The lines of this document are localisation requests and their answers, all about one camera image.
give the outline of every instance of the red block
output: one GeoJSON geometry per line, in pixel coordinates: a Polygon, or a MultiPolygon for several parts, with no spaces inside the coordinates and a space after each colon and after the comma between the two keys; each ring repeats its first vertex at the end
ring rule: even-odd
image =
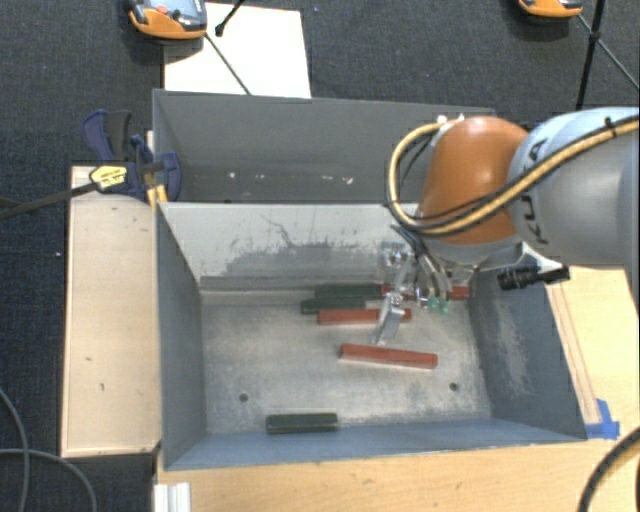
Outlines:
{"type": "Polygon", "coordinates": [[[466,286],[454,286],[451,289],[451,300],[465,300],[469,298],[469,288],[466,286]]]}
{"type": "Polygon", "coordinates": [[[353,345],[347,343],[340,347],[340,359],[365,363],[409,366],[432,370],[438,366],[438,356],[426,352],[412,352],[372,345],[353,345]]]}
{"type": "MultiPolygon", "coordinates": [[[[381,299],[384,299],[384,298],[385,298],[385,296],[387,295],[387,293],[390,293],[390,292],[392,292],[392,291],[393,291],[393,285],[390,285],[390,284],[383,284],[383,285],[380,287],[380,292],[381,292],[381,293],[380,293],[380,298],[381,298],[381,299]]],[[[408,293],[403,293],[403,294],[402,294],[402,298],[403,298],[404,300],[416,300],[415,295],[413,295],[413,294],[408,294],[408,293]]]]}
{"type": "MultiPolygon", "coordinates": [[[[380,316],[379,309],[321,309],[318,311],[318,325],[375,324],[380,316]]],[[[411,310],[404,310],[403,322],[411,320],[411,310]]]]}

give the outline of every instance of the dark green block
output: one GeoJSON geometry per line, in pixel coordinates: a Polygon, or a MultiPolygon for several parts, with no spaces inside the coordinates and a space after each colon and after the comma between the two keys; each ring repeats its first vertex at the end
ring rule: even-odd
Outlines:
{"type": "Polygon", "coordinates": [[[364,309],[365,307],[364,297],[323,297],[300,302],[300,312],[303,315],[313,315],[321,309],[364,309]]]}
{"type": "Polygon", "coordinates": [[[365,284],[323,284],[314,289],[316,299],[325,297],[362,297],[368,300],[381,297],[380,285],[365,284]]]}
{"type": "Polygon", "coordinates": [[[272,414],[267,416],[267,433],[269,434],[331,432],[337,429],[338,415],[335,413],[272,414]]]}

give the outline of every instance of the wooden block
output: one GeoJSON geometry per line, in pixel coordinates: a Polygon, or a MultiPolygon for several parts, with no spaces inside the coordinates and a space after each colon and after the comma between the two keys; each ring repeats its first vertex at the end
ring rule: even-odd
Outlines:
{"type": "Polygon", "coordinates": [[[323,284],[314,289],[316,299],[331,297],[362,297],[366,300],[375,300],[382,297],[380,285],[369,284],[323,284]]]}
{"type": "MultiPolygon", "coordinates": [[[[318,311],[318,325],[375,324],[380,309],[321,309],[318,311]]],[[[411,310],[404,310],[403,322],[411,320],[411,310]]]]}
{"type": "Polygon", "coordinates": [[[267,416],[269,434],[302,434],[306,432],[331,432],[338,429],[335,413],[272,414],[267,416]]]}
{"type": "MultiPolygon", "coordinates": [[[[390,285],[390,284],[382,285],[380,287],[381,298],[384,298],[387,295],[387,293],[391,293],[393,291],[393,289],[394,289],[393,285],[390,285]]],[[[412,293],[403,293],[402,294],[402,298],[404,300],[408,300],[408,301],[416,300],[416,296],[413,295],[412,293]]]]}
{"type": "Polygon", "coordinates": [[[394,366],[409,366],[432,370],[438,366],[438,356],[427,352],[412,352],[373,345],[353,345],[346,343],[340,347],[340,359],[379,363],[394,366]]]}
{"type": "Polygon", "coordinates": [[[449,295],[451,300],[465,300],[469,298],[469,287],[467,286],[453,286],[451,288],[451,294],[449,295]]]}
{"type": "Polygon", "coordinates": [[[322,297],[319,299],[305,299],[300,303],[300,313],[315,315],[323,309],[364,309],[366,302],[363,297],[322,297]]]}

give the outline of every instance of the black stand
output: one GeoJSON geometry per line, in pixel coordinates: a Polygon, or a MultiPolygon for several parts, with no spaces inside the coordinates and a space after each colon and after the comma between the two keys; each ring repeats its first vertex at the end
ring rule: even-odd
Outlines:
{"type": "Polygon", "coordinates": [[[233,6],[233,9],[231,9],[231,12],[227,14],[227,17],[224,20],[222,20],[222,23],[216,26],[216,37],[222,37],[222,34],[224,34],[224,27],[226,26],[227,22],[233,17],[233,15],[236,13],[236,11],[240,8],[240,6],[243,3],[244,3],[244,0],[237,0],[233,6]]]}
{"type": "Polygon", "coordinates": [[[587,83],[589,82],[591,63],[593,62],[593,52],[600,41],[600,22],[602,21],[602,13],[604,12],[604,2],[605,0],[597,0],[596,12],[593,15],[593,22],[589,29],[589,46],[587,48],[587,57],[584,61],[584,68],[582,69],[582,81],[580,82],[576,110],[582,110],[582,106],[584,105],[584,95],[587,92],[587,83]]]}

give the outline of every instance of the black carpet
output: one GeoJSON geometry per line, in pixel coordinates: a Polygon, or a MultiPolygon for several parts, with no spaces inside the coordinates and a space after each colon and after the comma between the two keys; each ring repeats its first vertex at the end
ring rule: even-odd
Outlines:
{"type": "MultiPolygon", "coordinates": [[[[79,125],[98,108],[133,111],[151,127],[162,48],[133,32],[120,0],[5,2],[0,17],[0,196],[62,190],[74,161],[92,158],[79,125]]],[[[574,109],[587,33],[577,20],[534,25],[515,0],[253,1],[303,15],[312,94],[496,109],[534,123],[574,109]]],[[[591,19],[594,1],[585,2],[591,19]]],[[[640,3],[608,2],[603,40],[638,80],[640,3]]],[[[587,106],[638,105],[637,91],[596,52],[587,106]]],[[[0,222],[0,387],[31,446],[56,452],[64,332],[63,204],[0,222]]],[[[0,406],[0,447],[19,446],[0,406]]],[[[149,510],[148,456],[77,461],[102,511],[149,510]]],[[[82,486],[35,461],[30,511],[89,510],[82,486]]],[[[19,458],[0,460],[0,511],[17,510],[19,458]]]]}

